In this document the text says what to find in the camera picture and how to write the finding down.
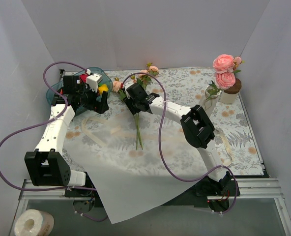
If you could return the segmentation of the pink artificial flower bouquet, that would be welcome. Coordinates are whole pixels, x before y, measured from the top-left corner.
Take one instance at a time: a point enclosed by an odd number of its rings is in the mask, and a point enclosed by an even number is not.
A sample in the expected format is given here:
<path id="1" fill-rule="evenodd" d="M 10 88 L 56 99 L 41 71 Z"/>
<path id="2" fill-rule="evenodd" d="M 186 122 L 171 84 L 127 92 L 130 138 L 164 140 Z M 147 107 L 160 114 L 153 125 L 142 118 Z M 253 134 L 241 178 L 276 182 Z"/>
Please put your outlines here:
<path id="1" fill-rule="evenodd" d="M 147 69 L 141 70 L 141 72 L 150 74 L 154 77 L 159 74 L 158 67 L 154 66 L 152 62 L 148 62 L 146 66 Z M 130 77 L 130 79 L 132 80 L 133 83 L 137 83 L 140 86 L 142 86 L 143 89 L 146 89 L 147 85 L 150 85 L 152 83 L 152 78 L 145 74 L 138 74 L 137 77 L 136 75 L 133 75 Z M 127 94 L 124 89 L 123 83 L 119 80 L 118 77 L 114 78 L 112 92 L 118 93 L 120 100 L 126 103 Z M 139 146 L 141 146 L 141 149 L 143 149 L 143 143 L 139 129 L 139 116 L 140 115 L 136 112 L 133 114 L 136 126 L 136 150 L 138 150 Z"/>

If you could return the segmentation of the white paper bouquet wrap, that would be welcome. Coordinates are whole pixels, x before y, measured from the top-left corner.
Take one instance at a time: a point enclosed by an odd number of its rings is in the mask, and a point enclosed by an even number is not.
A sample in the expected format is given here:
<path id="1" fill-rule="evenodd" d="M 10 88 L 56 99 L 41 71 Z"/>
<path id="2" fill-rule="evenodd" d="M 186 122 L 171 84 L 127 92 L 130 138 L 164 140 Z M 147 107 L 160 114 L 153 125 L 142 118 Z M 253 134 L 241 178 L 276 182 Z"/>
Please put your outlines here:
<path id="1" fill-rule="evenodd" d="M 63 144 L 63 157 L 73 170 L 86 171 L 115 224 L 158 207 L 192 186 L 206 173 L 199 152 L 181 126 L 143 113 L 139 129 L 143 149 L 136 150 L 132 115 L 75 117 Z"/>

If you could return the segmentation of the pink rose stem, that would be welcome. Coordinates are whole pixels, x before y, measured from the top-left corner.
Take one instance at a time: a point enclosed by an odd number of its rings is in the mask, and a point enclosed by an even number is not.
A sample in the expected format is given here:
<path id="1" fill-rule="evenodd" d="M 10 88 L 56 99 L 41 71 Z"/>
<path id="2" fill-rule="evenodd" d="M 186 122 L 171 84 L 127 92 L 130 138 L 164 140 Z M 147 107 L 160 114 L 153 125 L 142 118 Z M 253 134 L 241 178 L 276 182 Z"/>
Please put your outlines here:
<path id="1" fill-rule="evenodd" d="M 221 54 L 213 61 L 215 70 L 215 80 L 211 81 L 210 86 L 215 86 L 222 92 L 235 84 L 236 74 L 241 72 L 238 67 L 243 63 L 241 57 Z"/>

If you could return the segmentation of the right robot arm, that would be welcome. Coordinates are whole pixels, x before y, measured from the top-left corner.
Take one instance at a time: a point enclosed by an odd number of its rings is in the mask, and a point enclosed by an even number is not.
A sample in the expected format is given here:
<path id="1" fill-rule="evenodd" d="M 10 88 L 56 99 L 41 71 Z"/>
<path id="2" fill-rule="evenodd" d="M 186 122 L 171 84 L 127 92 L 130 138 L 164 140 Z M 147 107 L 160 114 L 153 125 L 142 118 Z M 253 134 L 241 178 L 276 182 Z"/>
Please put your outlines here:
<path id="1" fill-rule="evenodd" d="M 133 82 L 128 82 L 123 87 L 127 95 L 124 101 L 132 114 L 148 112 L 182 126 L 186 141 L 197 149 L 207 168 L 206 174 L 191 179 L 191 182 L 204 183 L 211 194 L 238 194 L 237 180 L 232 171 L 223 165 L 216 150 L 214 125 L 200 105 L 185 107 L 169 102 L 166 96 L 147 94 L 141 85 Z"/>

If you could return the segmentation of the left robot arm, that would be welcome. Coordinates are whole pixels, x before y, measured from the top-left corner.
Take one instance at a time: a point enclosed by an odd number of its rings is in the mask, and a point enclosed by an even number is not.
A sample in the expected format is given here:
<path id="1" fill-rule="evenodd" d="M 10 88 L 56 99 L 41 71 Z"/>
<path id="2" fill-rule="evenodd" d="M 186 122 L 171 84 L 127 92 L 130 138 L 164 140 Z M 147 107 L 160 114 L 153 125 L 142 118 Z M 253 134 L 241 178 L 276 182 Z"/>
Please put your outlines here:
<path id="1" fill-rule="evenodd" d="M 34 151 L 25 154 L 25 164 L 35 186 L 76 187 L 83 197 L 92 193 L 86 174 L 70 169 L 62 156 L 67 129 L 76 111 L 83 107 L 98 114 L 109 108 L 108 87 L 102 75 L 65 76 L 63 86 L 54 90 L 50 120 Z"/>

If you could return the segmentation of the white ribbed ceramic vase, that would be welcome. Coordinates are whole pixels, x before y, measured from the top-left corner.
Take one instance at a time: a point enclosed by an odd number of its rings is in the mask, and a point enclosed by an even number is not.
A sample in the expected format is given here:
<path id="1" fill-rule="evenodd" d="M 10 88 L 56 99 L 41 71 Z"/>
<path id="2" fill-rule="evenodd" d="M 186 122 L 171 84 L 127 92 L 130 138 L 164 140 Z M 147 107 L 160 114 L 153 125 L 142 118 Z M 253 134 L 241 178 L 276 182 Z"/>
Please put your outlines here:
<path id="1" fill-rule="evenodd" d="M 199 101 L 199 105 L 204 109 L 209 118 L 219 101 L 221 93 L 222 91 L 219 88 L 209 85 Z"/>

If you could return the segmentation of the red dragon fruit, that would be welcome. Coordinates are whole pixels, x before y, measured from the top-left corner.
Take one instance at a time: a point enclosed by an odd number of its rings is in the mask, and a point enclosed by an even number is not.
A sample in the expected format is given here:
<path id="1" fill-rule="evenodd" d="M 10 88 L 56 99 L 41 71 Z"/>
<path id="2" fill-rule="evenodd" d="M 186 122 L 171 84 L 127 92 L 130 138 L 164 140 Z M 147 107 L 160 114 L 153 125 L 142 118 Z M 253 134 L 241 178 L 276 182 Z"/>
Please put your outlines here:
<path id="1" fill-rule="evenodd" d="M 86 81 L 87 81 L 87 74 L 81 74 L 80 76 L 79 76 L 79 78 L 80 78 L 80 80 L 83 82 L 83 83 L 86 83 Z"/>

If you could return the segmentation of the yellow lemon back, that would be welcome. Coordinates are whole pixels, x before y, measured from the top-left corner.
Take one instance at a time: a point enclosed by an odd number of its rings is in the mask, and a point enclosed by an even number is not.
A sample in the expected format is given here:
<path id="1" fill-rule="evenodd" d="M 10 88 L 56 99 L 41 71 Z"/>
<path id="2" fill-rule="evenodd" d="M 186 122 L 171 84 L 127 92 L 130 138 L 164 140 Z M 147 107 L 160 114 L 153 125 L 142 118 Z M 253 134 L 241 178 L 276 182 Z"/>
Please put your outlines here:
<path id="1" fill-rule="evenodd" d="M 102 84 L 98 87 L 98 93 L 99 95 L 102 95 L 103 92 L 108 92 L 109 91 L 109 88 L 106 84 Z"/>

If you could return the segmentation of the teal plastic fruit tray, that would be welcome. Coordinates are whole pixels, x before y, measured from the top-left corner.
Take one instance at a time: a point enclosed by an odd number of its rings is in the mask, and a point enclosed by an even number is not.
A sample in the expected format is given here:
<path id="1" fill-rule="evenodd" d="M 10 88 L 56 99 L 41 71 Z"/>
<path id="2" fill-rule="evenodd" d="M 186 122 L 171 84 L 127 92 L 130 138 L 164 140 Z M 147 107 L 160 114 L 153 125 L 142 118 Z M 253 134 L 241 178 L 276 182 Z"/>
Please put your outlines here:
<path id="1" fill-rule="evenodd" d="M 106 75 L 106 73 L 99 67 L 90 67 L 89 70 L 91 71 L 91 74 L 97 73 L 102 75 L 102 81 L 98 84 L 98 86 L 102 85 L 102 84 L 106 84 L 109 88 L 108 91 L 108 97 L 110 96 L 110 91 L 113 88 L 113 84 L 111 79 Z M 77 72 L 75 74 L 68 74 L 68 73 L 64 73 L 62 76 L 61 81 L 59 81 L 58 83 L 54 84 L 52 86 L 51 89 L 48 89 L 46 92 L 46 99 L 48 101 L 48 103 L 50 105 L 57 105 L 57 104 L 65 104 L 64 99 L 61 98 L 59 95 L 56 94 L 56 92 L 58 92 L 59 94 L 61 94 L 61 88 L 63 86 L 63 77 L 64 76 L 69 76 L 69 75 L 75 75 L 75 76 L 80 76 L 81 74 L 86 74 L 85 71 L 80 71 Z M 97 92 L 97 101 L 100 101 L 101 99 L 101 95 L 99 95 L 99 93 Z M 85 109 L 84 107 L 80 107 L 78 108 L 75 112 L 75 115 L 79 115 L 83 112 L 87 111 L 87 109 Z"/>

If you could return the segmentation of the white cup brown lid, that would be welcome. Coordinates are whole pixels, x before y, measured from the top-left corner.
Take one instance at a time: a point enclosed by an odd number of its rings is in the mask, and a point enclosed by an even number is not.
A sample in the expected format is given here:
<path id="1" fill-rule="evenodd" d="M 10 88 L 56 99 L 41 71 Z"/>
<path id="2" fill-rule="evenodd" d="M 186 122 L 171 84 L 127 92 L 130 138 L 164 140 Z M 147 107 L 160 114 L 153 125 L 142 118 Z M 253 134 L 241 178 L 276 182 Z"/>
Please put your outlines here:
<path id="1" fill-rule="evenodd" d="M 234 103 L 235 99 L 237 98 L 241 90 L 241 87 L 242 87 L 241 81 L 238 78 L 236 78 L 235 84 L 229 89 L 222 92 L 219 101 L 224 104 Z"/>

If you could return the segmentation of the white paper roll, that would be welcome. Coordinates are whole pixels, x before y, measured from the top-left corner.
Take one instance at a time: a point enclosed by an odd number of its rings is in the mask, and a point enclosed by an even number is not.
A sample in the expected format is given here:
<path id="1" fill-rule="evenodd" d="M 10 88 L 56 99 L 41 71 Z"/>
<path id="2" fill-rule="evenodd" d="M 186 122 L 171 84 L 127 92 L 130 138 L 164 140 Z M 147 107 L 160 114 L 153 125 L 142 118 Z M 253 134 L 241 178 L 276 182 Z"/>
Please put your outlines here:
<path id="1" fill-rule="evenodd" d="M 26 210 L 16 221 L 16 236 L 48 236 L 54 227 L 51 214 L 35 209 Z"/>

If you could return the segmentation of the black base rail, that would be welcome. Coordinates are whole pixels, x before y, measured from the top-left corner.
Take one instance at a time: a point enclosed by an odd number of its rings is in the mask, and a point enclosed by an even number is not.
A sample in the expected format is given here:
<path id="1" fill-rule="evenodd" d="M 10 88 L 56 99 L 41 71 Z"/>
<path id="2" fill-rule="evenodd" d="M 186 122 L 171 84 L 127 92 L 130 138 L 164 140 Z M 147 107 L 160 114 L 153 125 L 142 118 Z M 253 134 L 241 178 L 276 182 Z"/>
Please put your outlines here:
<path id="1" fill-rule="evenodd" d="M 164 203 L 164 206 L 193 206 L 210 208 L 213 211 L 220 212 L 228 210 L 230 207 L 229 197 L 240 196 L 238 184 L 229 180 L 229 173 L 226 173 L 224 180 L 219 183 L 209 177 L 204 177 L 198 183 L 185 190 L 177 197 Z M 66 190 L 65 197 L 88 198 L 84 204 L 92 207 L 103 207 L 100 196 L 97 192 L 91 190 Z"/>

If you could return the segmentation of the aluminium frame rail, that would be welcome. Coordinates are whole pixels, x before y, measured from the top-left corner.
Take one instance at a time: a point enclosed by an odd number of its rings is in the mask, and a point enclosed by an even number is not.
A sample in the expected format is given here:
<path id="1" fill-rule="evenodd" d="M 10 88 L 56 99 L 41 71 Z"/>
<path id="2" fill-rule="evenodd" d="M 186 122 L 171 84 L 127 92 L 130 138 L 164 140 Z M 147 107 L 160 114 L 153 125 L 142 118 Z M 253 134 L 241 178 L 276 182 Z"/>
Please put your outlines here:
<path id="1" fill-rule="evenodd" d="M 241 199 L 271 199 L 284 196 L 276 178 L 239 178 L 237 180 Z M 22 191 L 19 200 L 60 200 L 65 199 L 65 190 L 42 192 Z"/>

